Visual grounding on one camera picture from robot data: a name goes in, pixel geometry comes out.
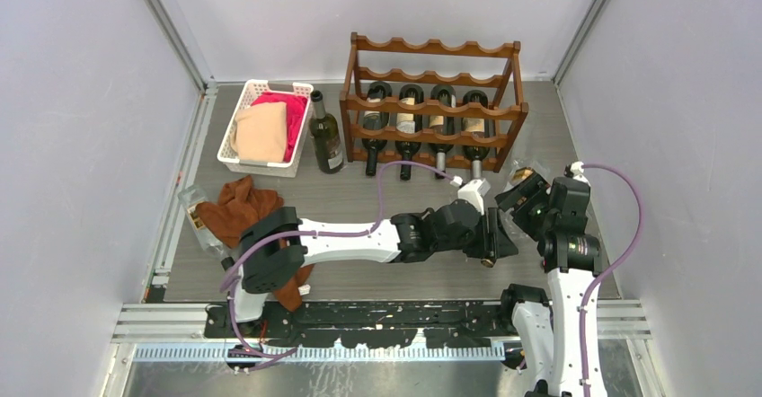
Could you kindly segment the clear bottle brown label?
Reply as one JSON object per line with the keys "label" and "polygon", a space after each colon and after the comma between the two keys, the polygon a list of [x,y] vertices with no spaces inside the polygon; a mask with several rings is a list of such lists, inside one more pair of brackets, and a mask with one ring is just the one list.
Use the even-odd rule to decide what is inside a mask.
{"label": "clear bottle brown label", "polygon": [[483,221],[484,255],[481,263],[492,268],[498,259],[518,254],[511,241],[503,217],[508,216],[525,235],[537,242],[548,211],[550,184],[534,168],[523,166],[515,170],[509,180],[511,187],[495,197],[496,207],[488,207]]}

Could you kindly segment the dark wine bottle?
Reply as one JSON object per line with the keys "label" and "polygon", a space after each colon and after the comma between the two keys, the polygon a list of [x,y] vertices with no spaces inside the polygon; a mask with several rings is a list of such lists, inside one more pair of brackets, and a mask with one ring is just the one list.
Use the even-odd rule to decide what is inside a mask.
{"label": "dark wine bottle", "polygon": [[[449,85],[436,85],[431,90],[430,98],[446,107],[454,107],[456,102],[455,90]],[[432,115],[429,116],[429,129],[439,135],[451,136],[455,134],[455,121],[452,117]],[[447,169],[447,153],[452,147],[452,144],[430,143],[435,155],[435,167],[441,172]]]}

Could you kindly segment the dark bottle white label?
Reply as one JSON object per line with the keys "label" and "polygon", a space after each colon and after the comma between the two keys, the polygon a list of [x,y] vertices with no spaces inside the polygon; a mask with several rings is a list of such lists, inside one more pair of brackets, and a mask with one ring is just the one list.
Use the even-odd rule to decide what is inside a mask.
{"label": "dark bottle white label", "polygon": [[[399,94],[399,102],[402,105],[412,106],[424,101],[423,89],[417,84],[404,85]],[[414,134],[421,130],[422,115],[400,112],[396,115],[395,127],[398,132],[405,134]],[[412,158],[419,152],[421,144],[409,140],[396,141],[395,148],[404,161],[412,161]],[[412,167],[403,164],[400,167],[400,180],[409,181],[412,177]]]}

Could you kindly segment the green bottle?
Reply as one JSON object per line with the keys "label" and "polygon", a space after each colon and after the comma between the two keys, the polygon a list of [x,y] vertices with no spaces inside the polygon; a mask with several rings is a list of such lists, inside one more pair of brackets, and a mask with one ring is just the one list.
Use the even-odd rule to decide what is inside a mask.
{"label": "green bottle", "polygon": [[314,142],[315,158],[319,169],[327,174],[339,172],[344,165],[344,154],[336,118],[329,113],[319,90],[310,93],[313,117],[309,123]]}

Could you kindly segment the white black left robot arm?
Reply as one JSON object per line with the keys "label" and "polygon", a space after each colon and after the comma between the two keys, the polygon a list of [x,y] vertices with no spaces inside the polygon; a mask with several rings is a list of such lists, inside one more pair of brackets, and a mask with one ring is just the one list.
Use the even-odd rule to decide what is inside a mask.
{"label": "white black left robot arm", "polygon": [[378,224],[317,222],[283,207],[244,230],[238,248],[241,255],[228,268],[223,289],[232,298],[226,323],[242,337],[260,329],[268,295],[308,266],[345,260],[414,263],[437,252],[460,251],[490,267],[518,254],[498,210],[481,210],[463,199]]}

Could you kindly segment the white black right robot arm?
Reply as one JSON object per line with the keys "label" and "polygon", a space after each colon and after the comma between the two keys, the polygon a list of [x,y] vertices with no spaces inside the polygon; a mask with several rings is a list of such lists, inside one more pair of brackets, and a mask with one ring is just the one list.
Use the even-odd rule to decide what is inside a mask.
{"label": "white black right robot arm", "polygon": [[504,290],[500,326],[522,344],[506,361],[528,375],[528,396],[605,396],[593,285],[603,260],[599,239],[586,232],[590,185],[581,173],[547,181],[528,167],[513,180],[498,206],[536,241],[549,288]]}

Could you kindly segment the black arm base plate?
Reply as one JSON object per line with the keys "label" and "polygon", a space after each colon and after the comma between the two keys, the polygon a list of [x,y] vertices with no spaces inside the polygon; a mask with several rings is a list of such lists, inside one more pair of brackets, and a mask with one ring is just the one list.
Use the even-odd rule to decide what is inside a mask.
{"label": "black arm base plate", "polygon": [[240,320],[238,328],[245,338],[277,348],[407,348],[418,332],[427,348],[481,348],[518,335],[496,300],[318,301],[294,312],[267,301],[261,318]]}

